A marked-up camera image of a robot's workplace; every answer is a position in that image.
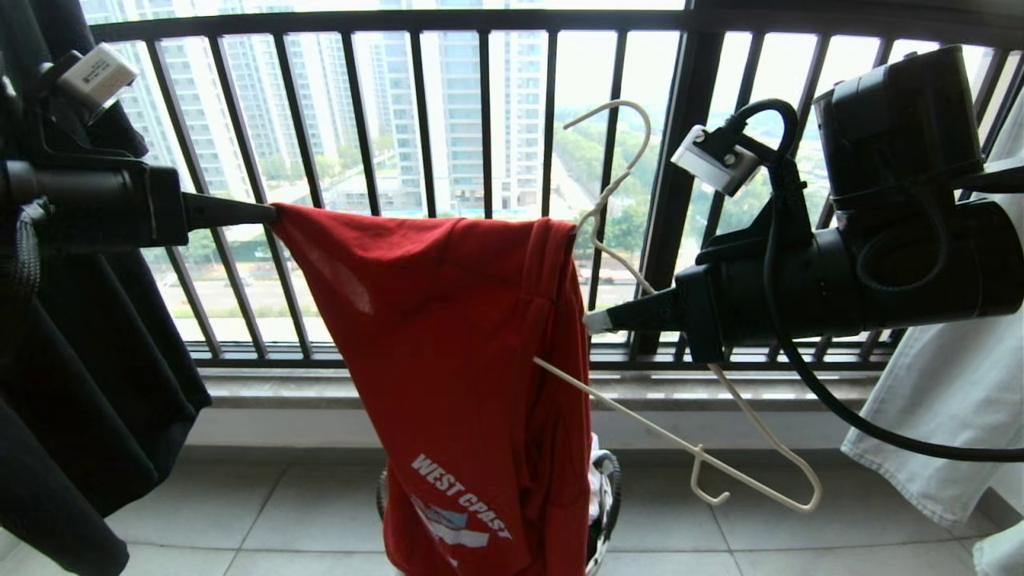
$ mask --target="t-shirt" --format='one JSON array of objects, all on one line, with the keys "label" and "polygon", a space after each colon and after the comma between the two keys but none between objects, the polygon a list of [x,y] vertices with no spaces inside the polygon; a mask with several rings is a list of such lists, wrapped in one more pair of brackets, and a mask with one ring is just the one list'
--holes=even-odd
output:
[{"label": "t-shirt", "polygon": [[278,205],[388,456],[401,572],[582,575],[590,488],[573,227]]}]

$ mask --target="black curtain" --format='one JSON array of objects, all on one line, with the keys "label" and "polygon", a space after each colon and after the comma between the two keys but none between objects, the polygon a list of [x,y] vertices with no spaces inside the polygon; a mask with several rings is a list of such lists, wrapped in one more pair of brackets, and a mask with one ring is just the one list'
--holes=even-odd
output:
[{"label": "black curtain", "polygon": [[[77,0],[3,3],[18,92],[40,64],[93,46]],[[84,143],[146,152],[119,105],[74,128]],[[9,246],[13,232],[0,234]],[[120,574],[127,549],[103,517],[167,478],[210,397],[138,251],[43,258],[19,330],[0,359],[0,525],[70,572]]]}]

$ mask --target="black metal railing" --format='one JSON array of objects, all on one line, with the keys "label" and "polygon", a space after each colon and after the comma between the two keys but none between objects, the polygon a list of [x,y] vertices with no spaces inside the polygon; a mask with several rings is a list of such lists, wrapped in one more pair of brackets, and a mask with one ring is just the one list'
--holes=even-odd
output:
[{"label": "black metal railing", "polygon": [[[874,6],[873,11],[848,7],[843,3],[823,1],[813,4],[795,3],[790,0],[716,0],[696,3],[679,11],[605,11],[605,10],[429,10],[429,11],[368,11],[328,13],[259,13],[130,22],[94,26],[97,41],[144,42],[153,63],[155,77],[171,120],[175,139],[181,150],[187,175],[195,190],[210,194],[200,159],[189,135],[178,96],[171,81],[161,41],[172,38],[205,38],[213,56],[217,77],[227,107],[231,129],[239,147],[248,183],[257,202],[266,202],[266,192],[260,178],[257,160],[247,132],[232,80],[229,63],[225,60],[222,38],[225,35],[271,35],[279,66],[284,79],[285,92],[291,113],[310,202],[324,207],[316,163],[302,117],[297,82],[292,59],[287,49],[287,35],[293,33],[327,32],[341,35],[344,63],[348,74],[355,130],[366,178],[370,212],[381,215],[381,200],[375,175],[375,159],[371,150],[370,132],[362,99],[360,80],[356,70],[353,34],[359,32],[404,32],[410,39],[412,77],[419,117],[419,147],[422,181],[425,188],[426,213],[437,216],[434,178],[432,172],[431,143],[426,106],[426,88],[421,35],[433,31],[471,31],[478,34],[480,58],[481,141],[483,158],[483,209],[487,218],[494,215],[494,190],[492,178],[490,134],[490,83],[489,56],[492,32],[543,31],[547,33],[547,88],[544,96],[543,155],[541,214],[547,216],[551,206],[551,169],[553,162],[553,132],[555,107],[555,68],[558,57],[558,34],[569,30],[604,30],[616,34],[614,65],[609,99],[622,93],[623,71],[626,56],[627,34],[632,31],[676,31],[680,39],[676,53],[668,114],[662,127],[658,163],[648,211],[647,231],[641,253],[641,270],[655,287],[668,287],[674,271],[685,264],[677,262],[683,228],[690,209],[693,177],[673,167],[668,158],[680,145],[689,128],[705,123],[711,107],[712,92],[720,68],[723,39],[727,31],[753,33],[742,79],[735,97],[735,108],[746,105],[752,96],[754,82],[761,60],[765,35],[774,32],[800,32],[815,35],[811,65],[806,73],[797,109],[800,130],[809,121],[811,100],[821,75],[825,55],[834,35],[870,36],[880,39],[874,65],[889,60],[893,42],[897,38],[916,38],[941,43],[977,44],[992,49],[987,58],[983,78],[977,89],[975,114],[980,119],[995,110],[994,121],[987,133],[981,134],[984,152],[992,150],[1001,125],[1010,115],[1015,98],[1019,97],[1024,74],[1024,58],[1016,57],[1011,66],[1009,55],[1024,48],[1021,18],[1002,17],[985,12],[957,10],[910,10],[906,7],[885,8]],[[1005,90],[996,90],[1000,79],[1009,78]],[[611,110],[607,118],[601,186],[612,177],[612,162],[617,125],[617,113]],[[718,230],[724,199],[716,195],[707,216],[703,240],[707,242]],[[830,225],[831,205],[827,202],[816,217],[817,228]],[[598,237],[604,234],[603,225]],[[211,231],[216,252],[220,257],[231,293],[238,303],[251,342],[220,341],[212,328],[202,299],[189,276],[180,251],[167,249],[174,273],[177,275],[188,306],[195,316],[203,341],[189,342],[197,362],[204,366],[222,367],[343,367],[344,362],[330,343],[310,341],[302,311],[293,286],[286,253],[269,229],[263,231],[270,251],[270,258],[280,279],[281,288],[292,324],[295,344],[266,343],[247,296],[246,286],[239,273],[230,246],[220,230]],[[589,308],[597,304],[601,254],[593,255],[589,291],[585,294]],[[856,341],[836,341],[823,337],[799,345],[812,368],[816,370],[879,370],[899,341],[903,331],[893,330],[887,338],[874,331]],[[592,365],[595,369],[608,370],[666,370],[692,369],[695,366],[686,353],[685,335],[674,342],[665,342],[657,333],[630,334],[625,343],[595,342],[592,346]],[[779,361],[779,347],[730,349],[726,368],[738,370],[784,369]]]}]

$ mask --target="tiled floor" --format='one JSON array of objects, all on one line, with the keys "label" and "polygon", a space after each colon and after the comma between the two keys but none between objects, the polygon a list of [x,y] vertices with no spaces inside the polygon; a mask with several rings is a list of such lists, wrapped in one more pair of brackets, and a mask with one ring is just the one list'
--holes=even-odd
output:
[{"label": "tiled floor", "polygon": [[[853,463],[818,466],[821,507],[802,516],[709,470],[732,497],[712,508],[689,471],[624,466],[623,513],[602,576],[971,576],[970,545],[995,527],[976,513],[955,535]],[[796,468],[740,466],[798,499]],[[183,461],[110,524],[129,542],[125,576],[388,575],[374,505],[376,466]],[[22,545],[0,576],[65,574]]]}]

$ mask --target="balcony railing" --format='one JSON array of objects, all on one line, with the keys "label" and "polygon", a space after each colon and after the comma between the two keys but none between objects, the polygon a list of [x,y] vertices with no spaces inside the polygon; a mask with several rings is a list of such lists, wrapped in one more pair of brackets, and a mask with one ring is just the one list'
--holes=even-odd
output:
[{"label": "balcony railing", "polygon": [[[233,138],[241,159],[245,179],[256,202],[267,202],[268,195],[261,175],[260,159],[250,137],[251,127],[243,114],[243,104],[236,74],[226,57],[225,39],[236,35],[269,35],[272,38],[273,53],[276,55],[280,75],[283,79],[287,112],[294,129],[298,155],[301,158],[302,174],[308,186],[308,202],[324,208],[325,191],[318,174],[314,147],[311,142],[307,122],[303,120],[303,99],[296,74],[294,51],[290,51],[288,41],[291,35],[299,33],[329,33],[340,38],[339,61],[344,63],[347,72],[347,89],[351,98],[354,117],[354,136],[358,143],[360,162],[353,171],[361,169],[369,213],[381,215],[387,212],[382,207],[379,190],[378,159],[375,158],[371,142],[370,102],[364,99],[366,85],[374,82],[367,70],[359,70],[356,46],[353,42],[359,33],[398,32],[408,34],[410,61],[412,65],[411,91],[415,99],[416,120],[415,148],[420,156],[420,175],[424,195],[424,212],[427,217],[439,215],[436,203],[434,177],[434,140],[431,138],[431,111],[428,101],[428,78],[424,72],[424,35],[437,32],[465,31],[476,35],[478,49],[479,110],[480,110],[480,151],[482,152],[482,215],[495,217],[496,191],[494,177],[495,139],[492,134],[492,52],[495,33],[538,31],[546,34],[546,68],[541,77],[546,79],[543,102],[543,129],[540,154],[540,207],[538,214],[551,213],[552,167],[555,132],[556,69],[559,61],[559,38],[566,31],[607,31],[614,36],[613,63],[610,89],[601,94],[600,99],[614,99],[623,94],[623,78],[627,55],[627,38],[636,31],[669,31],[678,34],[672,82],[667,94],[667,113],[660,126],[659,150],[649,154],[657,155],[656,170],[650,191],[649,206],[646,206],[647,221],[643,236],[643,248],[639,263],[645,278],[655,287],[670,285],[676,270],[687,265],[687,261],[677,261],[684,236],[684,227],[703,225],[700,238],[705,242],[718,231],[723,212],[727,210],[721,195],[715,195],[710,202],[697,202],[699,188],[694,186],[692,176],[671,165],[667,159],[681,142],[685,133],[694,124],[709,120],[713,97],[722,97],[718,91],[728,87],[720,80],[734,63],[723,61],[724,47],[735,32],[749,33],[745,57],[738,74],[738,87],[724,97],[735,102],[735,108],[748,104],[755,93],[755,84],[761,80],[759,70],[766,48],[773,34],[800,33],[809,37],[809,65],[806,69],[791,71],[794,81],[799,82],[799,99],[794,101],[800,117],[800,131],[810,121],[811,100],[820,92],[822,72],[826,58],[844,48],[837,48],[837,38],[847,36],[873,39],[877,47],[868,55],[865,64],[879,66],[895,56],[894,46],[903,38],[933,41],[939,44],[964,43],[975,45],[980,54],[975,80],[975,113],[979,119],[983,151],[988,154],[994,146],[999,130],[1010,115],[1022,85],[1024,58],[1020,50],[1024,48],[1024,34],[1021,33],[1020,18],[997,17],[992,14],[957,12],[951,10],[909,10],[906,7],[881,8],[873,5],[871,11],[856,8],[853,3],[838,4],[821,2],[808,4],[800,9],[794,2],[754,2],[745,0],[716,1],[698,3],[695,7],[678,11],[577,11],[577,10],[430,10],[430,11],[364,11],[326,13],[257,13],[232,14],[187,18],[127,22],[93,26],[97,41],[112,43],[134,43],[145,54],[152,67],[157,94],[163,99],[173,129],[174,141],[180,151],[184,171],[182,179],[190,181],[194,190],[201,194],[211,194],[204,173],[202,159],[197,151],[195,134],[190,133],[181,96],[172,78],[164,41],[179,38],[199,38],[208,46],[214,69],[213,76],[219,83],[221,97],[226,106],[230,136]],[[839,71],[841,76],[856,76],[865,70]],[[621,126],[617,112],[612,110],[606,116],[604,128],[603,161],[601,162],[600,184],[603,188],[613,175],[616,129]],[[694,213],[697,210],[707,212]],[[812,214],[812,221],[818,228],[830,225],[831,206],[821,203],[820,212]],[[604,227],[598,231],[603,237]],[[207,313],[207,304],[201,297],[193,281],[190,265],[177,248],[168,248],[169,260],[176,283],[187,300],[191,317],[198,324],[202,338],[189,341],[197,362],[211,367],[343,367],[344,361],[330,342],[311,337],[307,330],[310,314],[300,302],[298,288],[292,277],[290,256],[274,239],[268,229],[262,231],[272,262],[273,274],[280,282],[281,292],[294,328],[294,341],[273,342],[261,330],[259,319],[250,299],[248,282],[240,272],[225,231],[212,231],[212,240],[217,257],[223,265],[233,303],[245,325],[249,340],[230,341],[218,338],[215,320]],[[598,305],[599,286],[602,276],[602,258],[594,252],[590,259],[590,278],[582,285],[584,299],[590,310]],[[808,339],[799,342],[811,367],[816,370],[880,370],[885,366],[902,330],[873,331],[855,338]],[[631,333],[621,341],[595,340],[592,345],[592,366],[597,370],[692,370],[698,368],[689,359],[685,335],[657,333]],[[779,359],[777,345],[767,347],[736,348],[728,351],[726,368],[734,370],[782,370],[786,366]]]}]

